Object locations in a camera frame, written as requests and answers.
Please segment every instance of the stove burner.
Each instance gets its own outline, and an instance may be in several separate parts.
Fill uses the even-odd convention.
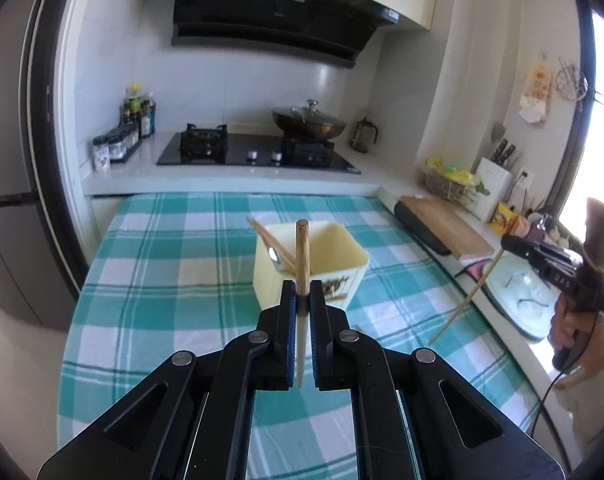
[[[215,129],[198,128],[195,124],[187,124],[186,130],[180,134],[179,155],[183,163],[194,159],[210,159],[211,162],[224,164],[227,150],[226,124]]]
[[[282,162],[305,168],[328,168],[333,160],[335,144],[328,140],[282,139]]]

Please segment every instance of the teal checkered tablecloth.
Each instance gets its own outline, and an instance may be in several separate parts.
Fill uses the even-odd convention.
[[[256,234],[247,215],[263,224],[306,218],[346,226],[371,260],[347,309],[349,322],[386,348],[411,352],[425,346],[463,299],[444,270],[373,198],[128,198],[102,240],[66,342],[60,446],[173,352],[217,351],[255,327]],[[473,306],[434,349],[516,424],[528,427],[537,397]],[[247,477],[357,478],[350,395],[316,390],[309,358],[301,389],[257,392]]]

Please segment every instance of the wooden chopstick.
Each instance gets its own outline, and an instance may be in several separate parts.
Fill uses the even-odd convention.
[[[506,231],[507,235],[510,235],[515,230],[515,225],[517,224],[517,221],[518,221],[518,219],[515,219],[515,222],[509,226],[508,230]],[[478,290],[480,290],[480,287],[484,284],[484,282],[486,282],[488,275],[491,272],[493,272],[493,269],[498,264],[499,259],[501,258],[502,254],[504,254],[504,249],[499,248],[499,251],[497,254],[495,254],[493,261],[486,268],[486,271],[482,272],[480,279],[477,280],[477,283],[475,283],[475,286],[470,290],[470,292],[468,293],[466,298],[464,298],[464,301],[460,304],[460,306],[458,306],[454,310],[453,314],[451,314],[451,317],[449,317],[447,322],[444,323],[444,326],[442,328],[440,328],[438,330],[438,332],[431,338],[431,340],[429,341],[429,346],[431,346],[435,341],[437,341],[437,338],[439,338],[442,335],[442,333],[444,332],[444,330],[446,330],[449,327],[449,325],[453,321],[455,321],[455,319],[457,319],[457,316],[459,316],[462,313],[464,307],[466,307],[466,305],[468,305],[470,303],[470,300],[472,300],[472,297],[475,295],[475,293]]]
[[[295,273],[295,257],[287,251],[287,249],[275,238],[271,232],[268,231],[262,224],[260,224],[255,218],[250,216],[246,217],[246,221],[256,230],[257,234],[264,241],[264,244],[268,247],[273,247],[275,252],[279,254],[282,263],[292,274]]]
[[[309,324],[309,293],[311,265],[308,248],[308,221],[298,220],[295,224],[295,256],[297,268],[295,289],[297,311],[295,313],[295,386],[300,388],[304,379],[306,361],[306,337]]]

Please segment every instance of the electrical outlet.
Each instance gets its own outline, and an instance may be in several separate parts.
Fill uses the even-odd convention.
[[[522,166],[517,172],[517,185],[522,189],[526,189],[527,191],[531,190],[531,186],[533,185],[533,179],[535,178],[535,174],[525,166]]]

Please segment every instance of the kettle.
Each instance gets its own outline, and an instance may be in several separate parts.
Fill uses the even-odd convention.
[[[377,142],[379,130],[371,121],[364,117],[361,121],[355,123],[353,137],[351,138],[351,148],[356,152],[368,153],[368,146]]]

